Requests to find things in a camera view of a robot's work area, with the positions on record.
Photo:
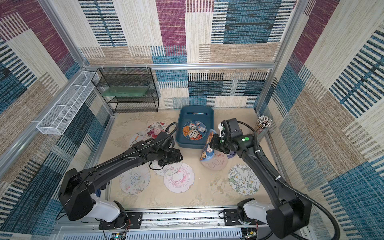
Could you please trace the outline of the white pink bunny coaster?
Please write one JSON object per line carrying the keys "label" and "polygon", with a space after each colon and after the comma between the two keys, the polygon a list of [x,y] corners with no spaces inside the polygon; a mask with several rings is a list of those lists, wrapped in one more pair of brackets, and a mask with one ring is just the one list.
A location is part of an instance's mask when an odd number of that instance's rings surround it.
{"label": "white pink bunny coaster", "polygon": [[176,174],[180,168],[182,167],[183,163],[178,162],[170,165],[166,165],[164,167],[161,167],[158,165],[157,161],[154,161],[151,165],[151,168],[154,169],[154,172],[158,176],[162,177],[168,177]]}

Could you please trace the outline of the blue cartoon animals coaster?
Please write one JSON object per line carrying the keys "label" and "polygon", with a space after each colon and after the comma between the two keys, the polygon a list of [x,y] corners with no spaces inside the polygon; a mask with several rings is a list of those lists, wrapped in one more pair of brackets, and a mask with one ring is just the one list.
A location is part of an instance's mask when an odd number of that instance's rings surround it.
{"label": "blue cartoon animals coaster", "polygon": [[188,140],[198,141],[205,137],[207,127],[200,121],[189,121],[184,125],[182,133]]}

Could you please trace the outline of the pink kitty ring coaster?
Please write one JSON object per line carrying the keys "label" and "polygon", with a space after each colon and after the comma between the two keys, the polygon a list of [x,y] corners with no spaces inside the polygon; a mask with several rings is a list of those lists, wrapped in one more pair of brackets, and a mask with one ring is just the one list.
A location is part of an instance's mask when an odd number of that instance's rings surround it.
{"label": "pink kitty ring coaster", "polygon": [[181,168],[173,175],[164,177],[166,188],[176,194],[188,191],[195,182],[195,172],[187,164],[182,164]]}

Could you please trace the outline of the white butterfly coaster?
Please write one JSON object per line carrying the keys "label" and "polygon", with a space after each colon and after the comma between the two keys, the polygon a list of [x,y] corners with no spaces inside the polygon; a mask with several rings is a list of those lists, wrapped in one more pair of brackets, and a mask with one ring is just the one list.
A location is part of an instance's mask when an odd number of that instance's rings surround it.
{"label": "white butterfly coaster", "polygon": [[150,180],[150,169],[146,165],[130,169],[119,176],[120,187],[128,195],[136,195],[144,191]]}

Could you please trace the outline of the blue red cartoon coaster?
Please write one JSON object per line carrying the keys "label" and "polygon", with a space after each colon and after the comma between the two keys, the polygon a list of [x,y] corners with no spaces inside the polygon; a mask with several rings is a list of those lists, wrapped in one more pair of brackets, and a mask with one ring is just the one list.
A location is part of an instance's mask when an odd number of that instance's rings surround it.
{"label": "blue red cartoon coaster", "polygon": [[210,147],[210,143],[212,141],[212,138],[216,134],[216,131],[214,129],[210,129],[209,135],[206,141],[206,145],[203,148],[203,152],[200,157],[201,162],[207,162],[211,160],[215,155],[215,150]]}

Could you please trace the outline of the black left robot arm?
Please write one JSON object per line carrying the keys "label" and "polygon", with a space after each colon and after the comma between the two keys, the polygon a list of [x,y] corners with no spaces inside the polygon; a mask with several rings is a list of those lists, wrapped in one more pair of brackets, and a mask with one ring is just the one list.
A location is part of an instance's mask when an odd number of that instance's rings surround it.
{"label": "black left robot arm", "polygon": [[58,198],[70,221],[92,217],[114,224],[121,229],[127,223],[125,209],[117,201],[109,202],[96,196],[96,191],[130,169],[156,161],[161,167],[183,160],[174,147],[172,133],[164,131],[156,139],[134,144],[122,154],[95,167],[78,172],[71,169],[64,175]]}

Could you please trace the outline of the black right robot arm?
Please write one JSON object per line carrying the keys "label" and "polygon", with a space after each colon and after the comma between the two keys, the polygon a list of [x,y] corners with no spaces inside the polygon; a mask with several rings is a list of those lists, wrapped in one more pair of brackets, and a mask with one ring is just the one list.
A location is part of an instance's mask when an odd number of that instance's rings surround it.
{"label": "black right robot arm", "polygon": [[255,173],[273,205],[272,209],[265,211],[262,220],[269,225],[272,233],[279,239],[289,235],[302,239],[296,231],[309,224],[312,207],[316,206],[331,221],[334,227],[332,238],[340,239],[340,227],[333,215],[314,199],[291,187],[266,157],[257,132],[245,135],[240,128],[241,124],[237,119],[222,121],[219,133],[213,135],[210,147],[225,154],[237,154]]}

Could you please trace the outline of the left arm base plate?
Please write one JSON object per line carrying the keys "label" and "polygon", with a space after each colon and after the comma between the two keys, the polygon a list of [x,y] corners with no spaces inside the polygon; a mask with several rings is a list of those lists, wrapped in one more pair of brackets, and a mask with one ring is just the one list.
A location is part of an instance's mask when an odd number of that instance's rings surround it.
{"label": "left arm base plate", "polygon": [[118,218],[111,223],[101,221],[99,230],[131,230],[140,229],[143,220],[143,212],[128,212],[120,214]]}

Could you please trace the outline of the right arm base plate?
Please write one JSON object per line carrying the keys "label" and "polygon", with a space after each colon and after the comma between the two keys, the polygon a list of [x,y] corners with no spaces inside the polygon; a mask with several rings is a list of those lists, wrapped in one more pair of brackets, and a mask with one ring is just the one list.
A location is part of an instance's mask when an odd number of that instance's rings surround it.
{"label": "right arm base plate", "polygon": [[241,220],[237,209],[224,209],[219,213],[219,218],[224,220],[225,226],[256,226],[256,220]]}

